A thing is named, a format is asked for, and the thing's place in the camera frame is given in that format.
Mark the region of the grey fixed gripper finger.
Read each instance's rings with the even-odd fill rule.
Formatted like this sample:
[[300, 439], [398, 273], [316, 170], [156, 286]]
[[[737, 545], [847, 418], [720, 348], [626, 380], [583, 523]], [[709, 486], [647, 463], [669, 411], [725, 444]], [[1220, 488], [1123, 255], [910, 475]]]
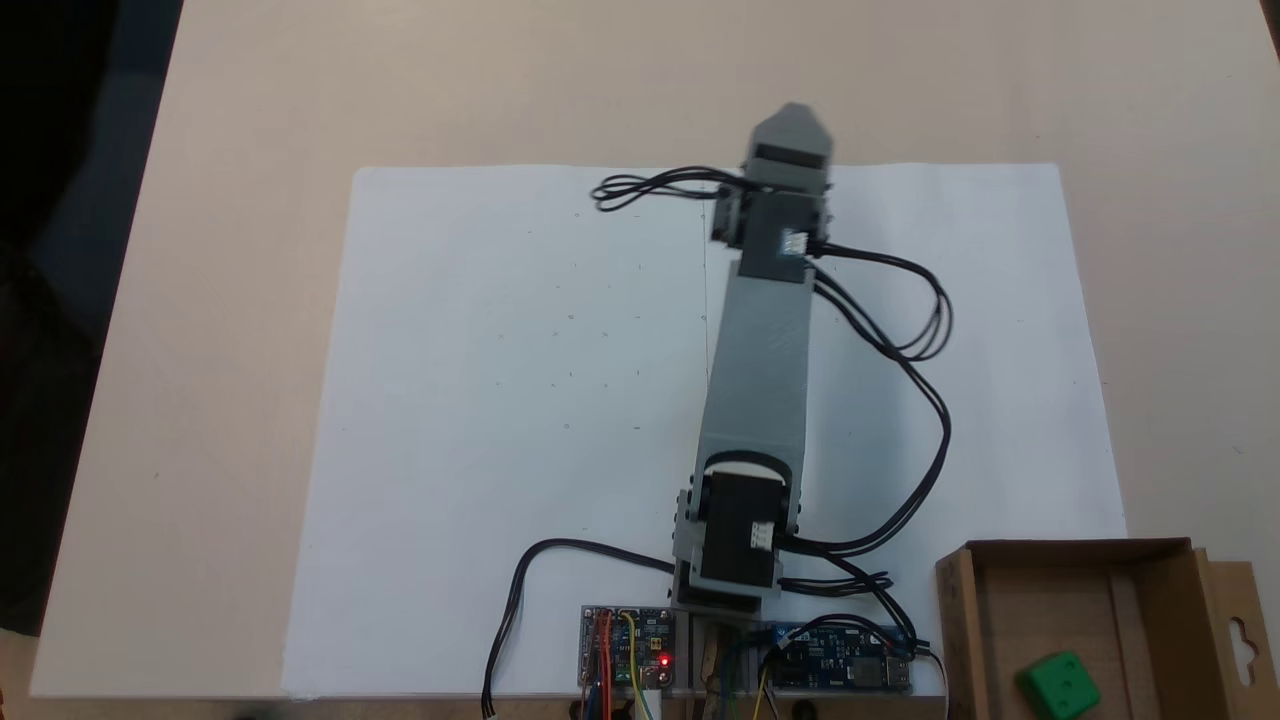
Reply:
[[786, 102], [758, 123], [749, 140], [749, 158], [771, 161], [828, 161], [833, 140], [810, 106]]

